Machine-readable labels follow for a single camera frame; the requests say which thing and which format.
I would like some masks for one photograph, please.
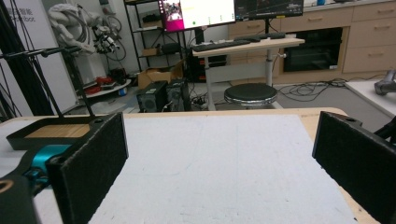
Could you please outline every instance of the black keyboard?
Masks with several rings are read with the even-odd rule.
[[[266,39],[266,38],[271,38],[271,39],[282,39],[285,38],[286,34],[283,32],[276,32],[276,33],[269,33],[269,34],[260,34],[260,35],[245,35],[245,36],[239,36],[234,39],[235,40],[247,40],[251,41],[254,39]]]
[[[246,45],[250,44],[250,41],[247,40],[234,40],[231,42],[224,42],[224,43],[218,43],[218,44],[208,44],[208,45],[197,45],[191,47],[195,52],[200,52],[200,51],[207,51],[207,50],[212,50],[212,49],[225,49],[229,47],[235,47],[235,46],[240,46],[240,45]]]

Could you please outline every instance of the black monitor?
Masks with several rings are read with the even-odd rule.
[[[237,21],[302,16],[304,0],[235,0]]]
[[[235,22],[234,0],[158,0],[163,29],[178,32]]]

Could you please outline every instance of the floor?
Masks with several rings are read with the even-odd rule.
[[[193,110],[205,109],[205,83],[190,83],[191,99],[195,103]],[[217,110],[243,110],[242,106],[226,104],[223,100],[223,92],[230,87],[228,82],[214,85],[213,98]],[[344,110],[353,119],[363,123],[363,128],[374,132],[391,121],[391,117],[375,108],[356,93],[345,87],[344,83],[319,83],[289,86],[274,86],[279,90],[277,102],[283,108],[305,107],[336,107]],[[125,96],[119,96],[117,92],[106,96],[90,99],[92,110],[95,114],[123,111],[124,113],[138,113],[136,95],[137,87],[129,87]],[[85,106],[80,106],[69,114],[88,114]]]

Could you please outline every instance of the black stool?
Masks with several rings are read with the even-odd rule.
[[[277,90],[264,83],[246,83],[225,90],[224,100],[228,103],[246,106],[264,106],[273,103]]]

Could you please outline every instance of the stool cushion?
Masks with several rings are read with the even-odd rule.
[[[228,88],[224,99],[241,105],[267,105],[276,100],[276,95],[276,89],[264,83],[246,83]]]

